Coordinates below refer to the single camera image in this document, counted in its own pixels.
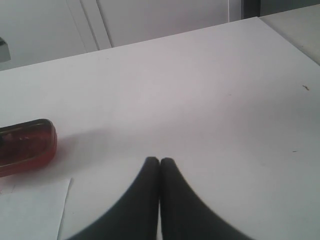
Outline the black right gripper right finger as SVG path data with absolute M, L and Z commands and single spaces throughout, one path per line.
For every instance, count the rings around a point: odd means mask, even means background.
M 195 194 L 172 158 L 160 162 L 160 217 L 164 240 L 246 240 Z

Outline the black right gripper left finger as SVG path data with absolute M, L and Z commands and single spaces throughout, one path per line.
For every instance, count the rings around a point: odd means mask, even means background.
M 98 220 L 71 240 L 155 240 L 160 200 L 160 161 L 147 157 L 133 183 Z

